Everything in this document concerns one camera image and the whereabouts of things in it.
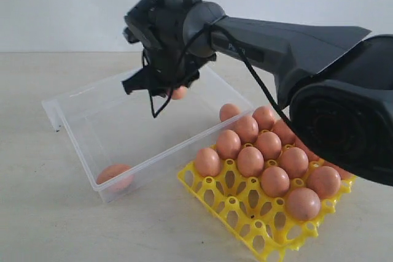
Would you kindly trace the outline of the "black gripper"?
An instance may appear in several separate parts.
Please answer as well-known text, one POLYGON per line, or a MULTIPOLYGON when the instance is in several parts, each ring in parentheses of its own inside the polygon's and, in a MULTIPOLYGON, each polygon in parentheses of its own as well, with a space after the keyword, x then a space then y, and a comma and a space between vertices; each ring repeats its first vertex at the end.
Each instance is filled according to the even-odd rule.
POLYGON ((168 97, 176 88, 190 88, 200 78, 200 69, 217 59, 213 53, 204 58, 186 53, 167 53, 163 50, 142 51, 142 69, 122 81, 127 95, 134 91, 147 90, 151 96, 168 97))

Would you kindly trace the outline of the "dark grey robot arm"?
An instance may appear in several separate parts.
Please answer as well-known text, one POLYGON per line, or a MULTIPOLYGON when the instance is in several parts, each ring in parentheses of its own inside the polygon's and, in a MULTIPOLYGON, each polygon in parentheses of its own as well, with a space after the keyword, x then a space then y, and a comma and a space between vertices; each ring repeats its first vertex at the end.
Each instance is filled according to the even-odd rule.
POLYGON ((308 26, 229 17, 204 0, 140 0, 124 35, 141 43, 142 69, 126 93, 170 98, 223 53, 274 76, 269 102, 319 157, 392 185, 392 36, 358 26, 308 26))

